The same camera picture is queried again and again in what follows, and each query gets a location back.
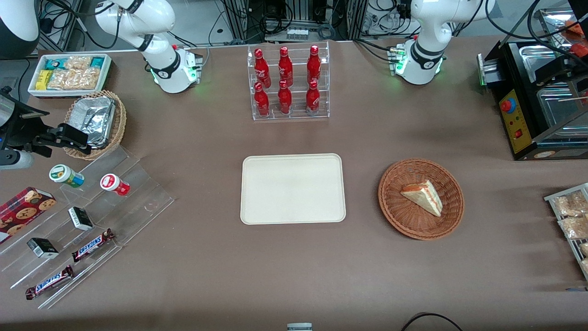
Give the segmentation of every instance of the wicker basket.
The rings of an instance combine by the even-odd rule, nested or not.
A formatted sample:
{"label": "wicker basket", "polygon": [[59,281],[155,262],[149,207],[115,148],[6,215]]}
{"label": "wicker basket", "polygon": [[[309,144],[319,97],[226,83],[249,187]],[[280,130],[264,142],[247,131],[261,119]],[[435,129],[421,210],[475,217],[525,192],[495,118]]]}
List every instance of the wicker basket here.
{"label": "wicker basket", "polygon": [[[430,180],[443,203],[441,217],[430,214],[401,195],[403,187]],[[439,239],[450,234],[462,220],[463,193],[453,176],[442,166],[421,158],[391,165],[377,191],[380,207],[388,221],[403,234],[420,240]]]}
{"label": "wicker basket", "polygon": [[[67,155],[75,158],[81,158],[84,160],[92,161],[96,160],[100,155],[106,153],[107,151],[116,148],[122,140],[122,136],[125,133],[125,125],[126,125],[126,109],[125,105],[122,104],[121,99],[119,99],[116,94],[110,91],[99,91],[93,92],[91,94],[85,95],[81,99],[86,98],[98,98],[98,97],[109,97],[112,98],[116,102],[116,108],[114,113],[114,118],[112,119],[112,128],[110,132],[110,136],[108,137],[108,146],[101,150],[92,150],[90,155],[86,155],[78,150],[74,150],[73,148],[64,148]],[[65,116],[65,122],[69,122],[69,117],[72,114],[72,109],[74,105],[69,108],[67,115]]]}

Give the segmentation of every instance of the yellow control panel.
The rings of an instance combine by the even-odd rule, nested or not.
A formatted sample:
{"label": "yellow control panel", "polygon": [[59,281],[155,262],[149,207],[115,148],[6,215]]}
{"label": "yellow control panel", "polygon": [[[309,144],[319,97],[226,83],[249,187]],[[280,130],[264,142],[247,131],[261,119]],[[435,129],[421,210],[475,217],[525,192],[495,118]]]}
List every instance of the yellow control panel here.
{"label": "yellow control panel", "polygon": [[502,120],[505,122],[506,132],[508,133],[510,145],[513,151],[518,153],[531,145],[532,139],[524,121],[523,112],[520,109],[519,99],[514,90],[508,93],[498,105]]}

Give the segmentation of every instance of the brown tablecloth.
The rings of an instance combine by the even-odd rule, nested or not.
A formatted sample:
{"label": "brown tablecloth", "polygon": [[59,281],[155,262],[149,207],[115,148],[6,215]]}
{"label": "brown tablecloth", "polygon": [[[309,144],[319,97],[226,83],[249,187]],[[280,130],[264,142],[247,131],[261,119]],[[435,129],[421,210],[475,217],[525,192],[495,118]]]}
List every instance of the brown tablecloth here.
{"label": "brown tablecloth", "polygon": [[[476,71],[476,54],[496,41],[455,38],[425,86],[391,77],[352,42],[331,42],[332,115],[304,123],[252,121],[246,47],[211,50],[202,83],[177,95],[153,83],[140,53],[111,53],[108,88],[128,112],[122,144],[177,201],[49,310],[0,273],[0,323],[9,323],[0,329],[399,330],[424,311],[464,330],[584,328],[588,293],[564,289],[585,282],[542,198],[587,182],[588,163],[512,161]],[[71,102],[29,104],[55,125]],[[300,153],[341,156],[345,220],[241,223],[243,159]],[[412,240],[380,212],[380,176],[409,157],[445,166],[462,186],[465,216],[447,238]],[[36,157],[30,169],[0,173],[0,201],[26,186],[56,190],[47,173],[61,162],[85,165],[61,150]]]}

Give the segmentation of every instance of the cookie box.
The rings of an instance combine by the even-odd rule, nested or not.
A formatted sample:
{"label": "cookie box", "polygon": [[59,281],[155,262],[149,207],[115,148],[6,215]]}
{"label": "cookie box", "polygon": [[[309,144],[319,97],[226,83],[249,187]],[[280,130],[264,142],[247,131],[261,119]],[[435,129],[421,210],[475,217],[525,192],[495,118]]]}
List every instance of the cookie box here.
{"label": "cookie box", "polygon": [[27,187],[0,206],[0,244],[17,234],[27,224],[53,207],[55,198],[37,188]]}

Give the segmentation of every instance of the coca-cola bottle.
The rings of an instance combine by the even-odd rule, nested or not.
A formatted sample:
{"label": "coca-cola bottle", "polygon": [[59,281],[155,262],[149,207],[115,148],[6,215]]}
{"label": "coca-cola bottle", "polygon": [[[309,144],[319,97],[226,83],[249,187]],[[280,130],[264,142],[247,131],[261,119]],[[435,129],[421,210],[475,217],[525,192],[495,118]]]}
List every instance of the coca-cola bottle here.
{"label": "coca-cola bottle", "polygon": [[272,79],[269,78],[268,62],[263,58],[261,49],[257,48],[253,54],[255,55],[255,75],[257,76],[258,82],[263,85],[263,88],[268,89],[272,86]]}
{"label": "coca-cola bottle", "polygon": [[306,112],[310,116],[316,115],[319,112],[320,93],[317,90],[319,83],[316,80],[310,81],[310,88],[306,92]]}
{"label": "coca-cola bottle", "polygon": [[294,71],[292,69],[292,60],[288,55],[288,47],[280,48],[280,62],[278,63],[280,70],[280,80],[285,80],[288,86],[294,84]]}
{"label": "coca-cola bottle", "polygon": [[288,88],[286,80],[280,81],[280,91],[278,91],[278,98],[280,99],[280,111],[284,115],[292,112],[292,92]]}
{"label": "coca-cola bottle", "polygon": [[307,79],[308,84],[312,80],[319,80],[320,78],[320,58],[319,58],[319,47],[317,45],[310,46],[310,57],[306,63],[306,70],[308,71]]}
{"label": "coca-cola bottle", "polygon": [[255,82],[253,85],[255,89],[255,95],[253,98],[255,99],[255,107],[258,109],[259,116],[261,117],[268,117],[269,116],[269,98],[268,94],[263,90],[263,86],[260,82]]}

